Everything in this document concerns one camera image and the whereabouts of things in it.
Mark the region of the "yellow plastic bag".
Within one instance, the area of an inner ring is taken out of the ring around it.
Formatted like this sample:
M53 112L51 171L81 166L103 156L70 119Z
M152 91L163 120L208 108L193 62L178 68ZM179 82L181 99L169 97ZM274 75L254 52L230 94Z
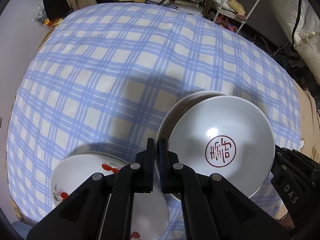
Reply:
M59 25L62 22L62 20L63 18L55 18L53 20L45 19L42 24L49 28L55 28L57 25Z

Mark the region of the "beige blanket under tablecloth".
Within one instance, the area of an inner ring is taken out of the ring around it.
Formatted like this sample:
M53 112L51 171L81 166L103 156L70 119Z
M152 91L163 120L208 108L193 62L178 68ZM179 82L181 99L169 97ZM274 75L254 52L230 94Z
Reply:
M316 102L307 90L293 81L300 106L300 139L294 149L319 163L319 113Z

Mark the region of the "white utility cart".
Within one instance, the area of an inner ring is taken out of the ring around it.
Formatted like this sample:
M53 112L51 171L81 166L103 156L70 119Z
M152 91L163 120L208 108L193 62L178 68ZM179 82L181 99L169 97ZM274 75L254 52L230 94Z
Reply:
M213 0L216 14L213 22L234 33L239 33L260 0L255 0L248 11L240 3L240 0Z

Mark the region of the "red bowl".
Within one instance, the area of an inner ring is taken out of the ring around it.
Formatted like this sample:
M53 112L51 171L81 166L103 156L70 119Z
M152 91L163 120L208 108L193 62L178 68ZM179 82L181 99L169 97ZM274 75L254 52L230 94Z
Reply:
M272 127L253 103L237 96L215 96L180 118L168 149L195 172L219 173L252 197L271 171L275 155Z

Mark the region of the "cream duvet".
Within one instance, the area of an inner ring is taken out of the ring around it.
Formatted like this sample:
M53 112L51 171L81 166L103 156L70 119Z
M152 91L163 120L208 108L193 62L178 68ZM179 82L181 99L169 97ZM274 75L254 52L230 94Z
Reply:
M272 12L319 83L319 18L308 0L268 0Z

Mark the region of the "plain white bowl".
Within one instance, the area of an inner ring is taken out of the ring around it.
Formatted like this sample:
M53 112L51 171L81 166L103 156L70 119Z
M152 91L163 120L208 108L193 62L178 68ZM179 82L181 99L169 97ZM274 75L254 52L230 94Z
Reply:
M199 102L206 100L208 98L213 98L215 96L226 96L226 95L227 94L225 93L213 91L213 90L198 91L195 93L191 93L188 96L185 96L168 111L168 113L162 120L156 135L155 170L157 172L157 177L159 180L158 185L161 184L160 182L161 169L159 164L159 153L158 153L159 142L158 141L163 138L166 140L166 142L168 142L170 135L174 127L180 120L180 118L193 106L195 106Z

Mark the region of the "blue white checked tablecloth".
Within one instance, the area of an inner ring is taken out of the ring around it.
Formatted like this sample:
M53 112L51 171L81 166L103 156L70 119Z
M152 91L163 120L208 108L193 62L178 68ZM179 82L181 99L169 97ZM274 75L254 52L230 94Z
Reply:
M53 169L71 153L131 162L181 98L242 97L267 116L277 145L299 149L300 107L289 74L242 36L200 16L143 3L105 3L66 17L17 91L8 128L9 192L34 225L54 202Z

